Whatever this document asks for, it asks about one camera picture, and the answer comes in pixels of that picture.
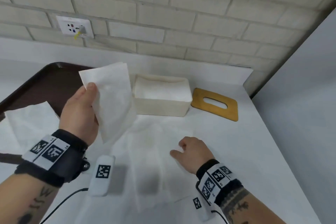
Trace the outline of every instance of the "tissue box without lid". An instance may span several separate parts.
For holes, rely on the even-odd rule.
[[[171,76],[137,74],[132,93],[137,114],[183,117],[193,100],[188,79]]]

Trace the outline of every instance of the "power socket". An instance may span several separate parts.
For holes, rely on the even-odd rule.
[[[81,26],[85,27],[86,33],[81,33],[78,37],[82,38],[94,38],[91,23],[86,19],[71,18],[64,16],[56,16],[59,27],[64,35],[75,36],[78,34]]]

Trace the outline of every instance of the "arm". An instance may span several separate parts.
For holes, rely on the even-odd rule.
[[[199,176],[200,170],[204,169],[210,160],[215,159],[214,155],[203,141],[195,137],[183,138],[179,146],[182,147],[183,153],[172,150],[170,155],[188,172],[201,179],[203,175]],[[232,190],[221,202],[217,203],[231,224],[285,224],[244,187]]]
[[[98,124],[91,107],[97,94],[94,83],[82,86],[65,104],[59,128],[91,145]],[[0,184],[0,223],[38,224],[57,195],[55,188],[28,174],[13,174]]]

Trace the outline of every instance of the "black cable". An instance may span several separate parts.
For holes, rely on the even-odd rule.
[[[223,217],[223,215],[221,215],[218,211],[216,211],[216,210],[212,210],[211,212],[212,212],[212,213],[218,213],[219,216],[222,217],[222,219],[225,221],[225,223],[228,224],[227,221],[226,221],[226,219]]]
[[[40,223],[43,224],[66,200],[68,200],[71,196],[73,196],[74,194],[81,192],[81,191],[88,191],[89,188],[83,188],[83,189],[79,189],[77,191],[75,191],[74,193],[72,193],[71,195],[67,196],[58,206],[56,206],[56,208]]]

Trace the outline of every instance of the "white brick wall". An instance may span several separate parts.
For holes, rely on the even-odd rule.
[[[252,67],[253,93],[334,0],[0,0],[0,35]],[[89,19],[94,40],[63,36],[56,15]]]

